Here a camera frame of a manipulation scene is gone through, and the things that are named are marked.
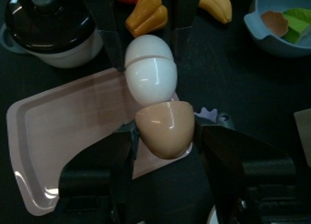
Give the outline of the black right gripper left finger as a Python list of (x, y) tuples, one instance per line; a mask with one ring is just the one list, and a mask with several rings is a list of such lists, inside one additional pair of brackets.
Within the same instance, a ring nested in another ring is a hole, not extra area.
[(127, 224), (138, 147), (131, 121), (69, 160), (59, 181), (57, 224)]

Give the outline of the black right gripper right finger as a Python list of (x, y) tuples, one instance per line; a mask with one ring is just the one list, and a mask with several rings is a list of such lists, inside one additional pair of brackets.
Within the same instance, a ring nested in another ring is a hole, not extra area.
[(196, 119), (196, 146), (219, 224), (311, 224), (291, 157), (234, 129)]

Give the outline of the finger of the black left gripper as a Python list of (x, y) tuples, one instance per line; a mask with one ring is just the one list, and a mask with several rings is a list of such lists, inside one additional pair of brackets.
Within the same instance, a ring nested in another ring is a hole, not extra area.
[(199, 0), (168, 0), (170, 5), (170, 43), (175, 63), (183, 61), (188, 36), (196, 16)]
[(119, 72), (124, 68), (124, 54), (120, 36), (115, 25), (114, 0), (83, 0), (96, 23), (106, 53)]

